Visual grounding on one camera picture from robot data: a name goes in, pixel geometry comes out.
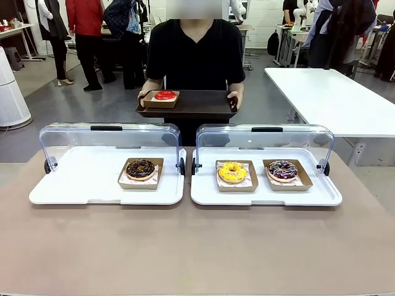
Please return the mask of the person's right hand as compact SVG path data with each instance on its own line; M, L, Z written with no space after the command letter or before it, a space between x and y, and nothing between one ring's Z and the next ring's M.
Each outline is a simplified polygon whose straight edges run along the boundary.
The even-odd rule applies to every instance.
M143 91L141 90L138 94L138 103L139 106L144 109L146 108L146 103L151 100L152 92L151 91Z

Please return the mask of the person's left hand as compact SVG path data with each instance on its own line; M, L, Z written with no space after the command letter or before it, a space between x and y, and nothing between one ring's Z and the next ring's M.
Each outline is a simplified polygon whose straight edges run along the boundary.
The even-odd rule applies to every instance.
M227 98L230 103L231 111L237 112L241 108L241 105L242 105L242 101L243 101L242 94L237 91L231 91L228 94Z

